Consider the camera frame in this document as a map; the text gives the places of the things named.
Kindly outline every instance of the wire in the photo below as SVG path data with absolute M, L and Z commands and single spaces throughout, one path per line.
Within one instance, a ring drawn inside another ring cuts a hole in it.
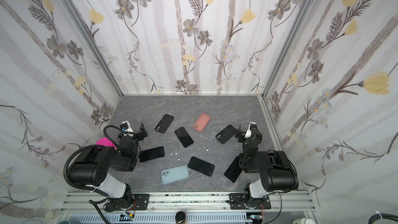
M 74 188 L 76 188 L 76 189 L 84 189 L 84 190 L 94 191 L 94 192 L 96 192 L 96 193 L 98 193 L 98 194 L 100 194 L 100 195 L 103 195 L 103 192 L 101 192 L 100 190 L 98 190 L 98 189 L 96 189 L 96 188 L 87 187 L 87 186 L 81 186 L 81 185 L 78 185 L 78 184 L 74 183 L 74 182 L 70 179 L 70 177 L 69 177 L 69 172 L 68 172 L 69 164 L 70 164 L 70 162 L 72 161 L 72 159 L 73 159 L 75 156 L 77 156 L 77 154 L 79 154 L 80 152 L 82 152 L 82 151 L 84 151 L 84 150 L 86 150 L 86 149 L 102 148 L 102 147 L 104 147 L 104 146 L 103 146 L 103 145 L 99 145 L 99 144 L 91 144 L 91 145 L 82 147 L 82 148 L 78 149 L 77 151 L 75 151 L 74 153 L 72 153 L 72 155 L 67 159 L 67 161 L 65 162 L 65 165 L 64 165 L 63 176 L 64 176 L 65 181 L 66 181 L 70 186 L 72 186 L 72 187 L 74 187 Z
M 277 152 L 277 151 L 274 151 L 274 150 L 269 150 L 268 152 L 275 152 L 275 153 L 278 153 L 279 155 L 281 155 L 282 157 L 284 157 L 284 158 L 286 158 L 287 159 L 287 161 L 289 161 L 290 162 L 290 164 L 292 165 L 292 167 L 293 167 L 293 169 L 295 170 L 295 173 L 296 173 L 296 179 L 295 179 L 295 185 L 294 185 L 294 187 L 293 188 L 295 188 L 296 187 L 296 185 L 299 183 L 299 178 L 297 177 L 297 170 L 296 170 L 296 167 L 295 167 L 295 165 L 290 161 L 290 159 L 289 158 L 287 158 L 285 155 L 283 155 L 282 153 L 280 153 L 280 152 Z M 282 192 L 282 193 L 289 193 L 290 191 L 292 191 L 293 190 L 293 188 L 291 189 L 291 190 L 289 190 L 289 191 L 286 191 L 286 192 Z
M 140 154 L 141 154 L 141 147 L 138 146 L 138 148 L 140 148 L 140 152 L 138 152 L 138 156 L 136 157 L 137 159 L 140 157 Z
M 271 223 L 271 222 L 275 221 L 276 218 L 278 218 L 279 215 L 281 214 L 281 211 L 282 211 L 282 196 L 281 196 L 281 193 L 279 193 L 279 197 L 281 197 L 281 209 L 279 209 L 278 215 L 277 215 L 272 221 L 266 222 L 266 223 L 264 223 L 264 224 Z
M 128 132 L 127 132 L 127 131 L 123 131 L 122 129 L 120 129 L 120 128 L 117 127 L 117 126 L 112 126 L 112 125 L 108 125 L 108 126 L 106 126 L 106 127 L 103 128 L 103 134 L 104 134 L 104 136 L 105 136 L 107 139 L 109 139 L 109 141 L 111 141 L 111 142 L 116 146 L 116 148 L 117 148 L 117 147 L 118 147 L 118 144 L 117 144 L 115 141 L 113 141 L 113 139 L 112 139 L 111 137 L 109 137 L 109 135 L 106 133 L 106 129 L 108 129 L 109 127 L 115 128 L 115 129 L 121 131 L 121 132 L 124 133 L 124 134 L 127 134 Z
M 103 200 L 101 200 L 99 202 L 94 202 L 92 200 L 89 200 L 88 202 L 95 207 L 95 209 L 97 210 L 97 212 L 98 212 L 99 216 L 101 217 L 101 219 L 103 220 L 103 222 L 105 222 L 105 224 L 110 224 L 109 221 L 105 218 L 105 216 L 103 215 L 103 213 L 101 212 L 100 208 L 97 205 L 98 203 L 103 203 L 106 200 L 107 200 L 107 198 L 105 198 L 105 199 L 103 199 Z
M 381 219 L 381 217 L 383 219 L 388 219 L 388 220 L 393 220 L 393 221 L 398 222 L 398 216 L 396 216 L 396 215 L 393 215 L 393 214 L 374 214 L 374 215 L 372 215 L 369 218 L 368 224 L 372 224 L 373 222 Z
M 254 132 L 254 136 L 251 136 L 251 141 L 249 141 L 250 143 L 249 143 L 249 145 L 247 146 L 247 148 L 246 148 L 246 150 L 245 151 L 243 151 L 242 152 L 242 156 L 239 158 L 239 166 L 240 167 L 242 167 L 247 161 L 249 161 L 250 159 L 247 159 L 247 160 L 244 160 L 243 162 L 242 162 L 242 158 L 245 156 L 245 153 L 247 153 L 248 151 L 249 151 L 249 149 L 250 149 L 250 147 L 251 147 L 251 144 L 253 143 L 253 141 L 254 141 L 254 139 L 256 138 L 256 136 L 257 136 L 257 128 L 253 128 L 252 130 L 251 130 L 252 132 L 253 131 L 255 131 Z

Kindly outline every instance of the white cable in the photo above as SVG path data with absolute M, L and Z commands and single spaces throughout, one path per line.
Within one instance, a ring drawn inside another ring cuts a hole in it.
M 383 216 L 381 215 L 381 213 L 379 211 L 375 211 L 375 212 L 376 212 L 376 214 L 380 215 L 380 219 L 383 219 Z

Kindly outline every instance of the phone case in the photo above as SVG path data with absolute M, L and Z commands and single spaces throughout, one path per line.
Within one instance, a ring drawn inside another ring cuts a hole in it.
M 162 119 L 159 121 L 159 123 L 155 127 L 155 131 L 160 132 L 160 133 L 165 133 L 167 128 L 170 126 L 172 123 L 174 117 L 168 114 L 165 114 Z
M 181 181 L 189 177 L 188 166 L 182 165 L 171 169 L 164 169 L 161 175 L 163 184 Z
M 236 134 L 235 127 L 228 125 L 221 132 L 216 135 L 216 139 L 220 141 L 220 143 L 225 144 L 231 137 Z
M 242 168 L 239 166 L 239 156 L 237 156 L 224 173 L 224 176 L 234 183 L 241 172 Z
M 197 121 L 193 124 L 193 128 L 198 131 L 202 132 L 205 129 L 207 123 L 210 121 L 211 117 L 208 116 L 206 113 L 202 113 L 201 116 L 197 119 Z
M 187 130 L 185 130 L 184 127 L 180 127 L 177 130 L 174 131 L 176 134 L 177 138 L 180 140 L 181 144 L 184 146 L 184 148 L 190 146 L 193 144 L 193 140 Z
M 214 165 L 203 161 L 197 157 L 191 157 L 191 160 L 188 163 L 188 168 L 191 168 L 199 173 L 202 173 L 208 177 L 211 177 L 214 171 Z

